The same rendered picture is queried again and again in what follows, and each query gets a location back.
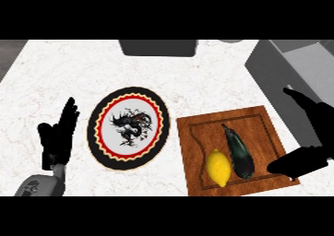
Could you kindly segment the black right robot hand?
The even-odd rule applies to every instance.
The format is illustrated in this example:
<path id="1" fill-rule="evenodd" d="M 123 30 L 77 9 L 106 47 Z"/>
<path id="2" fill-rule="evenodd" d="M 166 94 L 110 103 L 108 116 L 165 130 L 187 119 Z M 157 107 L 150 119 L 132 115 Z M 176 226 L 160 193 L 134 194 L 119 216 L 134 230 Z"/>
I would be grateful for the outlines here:
<path id="1" fill-rule="evenodd" d="M 306 118 L 321 145 L 299 147 L 266 165 L 268 173 L 283 174 L 292 179 L 327 166 L 326 159 L 334 159 L 334 107 L 315 102 L 300 92 L 283 88 Z"/>

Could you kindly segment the dark grey rectangular appliance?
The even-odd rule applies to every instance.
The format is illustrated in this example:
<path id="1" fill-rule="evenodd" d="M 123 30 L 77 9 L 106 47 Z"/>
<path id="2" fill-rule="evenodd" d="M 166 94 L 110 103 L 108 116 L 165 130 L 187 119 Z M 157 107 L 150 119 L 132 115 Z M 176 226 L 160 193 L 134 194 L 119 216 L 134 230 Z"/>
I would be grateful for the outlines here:
<path id="1" fill-rule="evenodd" d="M 191 57 L 196 53 L 196 40 L 119 40 L 122 53 L 128 56 Z"/>

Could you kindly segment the yellow lemon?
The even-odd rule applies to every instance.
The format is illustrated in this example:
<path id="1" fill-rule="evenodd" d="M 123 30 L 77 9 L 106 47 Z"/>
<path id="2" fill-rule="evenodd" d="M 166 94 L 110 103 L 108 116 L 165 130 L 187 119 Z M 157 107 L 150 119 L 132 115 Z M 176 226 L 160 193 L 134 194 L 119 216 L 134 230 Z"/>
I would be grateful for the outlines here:
<path id="1" fill-rule="evenodd" d="M 204 167 L 210 180 L 224 187 L 231 175 L 231 166 L 227 157 L 216 149 L 206 157 Z"/>

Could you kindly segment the brown wooden cutting board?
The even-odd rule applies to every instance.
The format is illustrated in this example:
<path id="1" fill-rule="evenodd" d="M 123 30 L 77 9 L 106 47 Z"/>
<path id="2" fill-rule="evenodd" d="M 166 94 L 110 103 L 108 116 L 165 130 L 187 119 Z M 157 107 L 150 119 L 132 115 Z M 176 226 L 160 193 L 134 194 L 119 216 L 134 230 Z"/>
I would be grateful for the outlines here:
<path id="1" fill-rule="evenodd" d="M 224 187 L 212 182 L 204 169 L 206 157 L 215 149 L 228 155 L 221 124 L 235 131 L 253 158 L 252 178 L 243 180 L 231 173 Z M 299 183 L 266 172 L 266 165 L 286 151 L 264 106 L 178 118 L 176 128 L 188 195 L 247 195 Z"/>

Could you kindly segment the round dragon print plate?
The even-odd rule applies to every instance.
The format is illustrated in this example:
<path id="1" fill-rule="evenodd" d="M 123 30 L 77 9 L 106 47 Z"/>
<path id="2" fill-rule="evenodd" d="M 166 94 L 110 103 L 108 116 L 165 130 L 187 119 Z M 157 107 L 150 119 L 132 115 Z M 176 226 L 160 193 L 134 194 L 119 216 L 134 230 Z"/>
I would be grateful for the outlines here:
<path id="1" fill-rule="evenodd" d="M 147 88 L 126 87 L 98 102 L 86 124 L 86 142 L 95 161 L 114 171 L 145 165 L 166 142 L 166 106 Z"/>

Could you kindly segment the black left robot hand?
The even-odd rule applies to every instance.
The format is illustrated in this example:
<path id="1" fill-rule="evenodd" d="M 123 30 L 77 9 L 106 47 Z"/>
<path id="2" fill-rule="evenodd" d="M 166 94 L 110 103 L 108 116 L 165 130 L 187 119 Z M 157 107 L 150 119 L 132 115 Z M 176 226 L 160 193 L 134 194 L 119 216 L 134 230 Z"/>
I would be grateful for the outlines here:
<path id="1" fill-rule="evenodd" d="M 38 124 L 42 151 L 42 170 L 49 171 L 55 164 L 64 165 L 70 158 L 72 135 L 79 117 L 74 99 L 69 98 L 61 109 L 58 122 L 52 125 Z"/>

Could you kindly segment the dark purple eggplant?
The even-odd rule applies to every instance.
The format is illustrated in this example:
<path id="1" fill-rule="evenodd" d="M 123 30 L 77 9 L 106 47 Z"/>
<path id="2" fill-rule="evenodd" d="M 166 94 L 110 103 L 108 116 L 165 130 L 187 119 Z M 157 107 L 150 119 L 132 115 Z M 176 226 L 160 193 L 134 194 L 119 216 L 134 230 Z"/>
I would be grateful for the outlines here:
<path id="1" fill-rule="evenodd" d="M 253 158 L 250 152 L 235 131 L 225 124 L 221 125 L 221 128 L 224 130 L 234 173 L 240 179 L 247 180 L 253 176 Z"/>

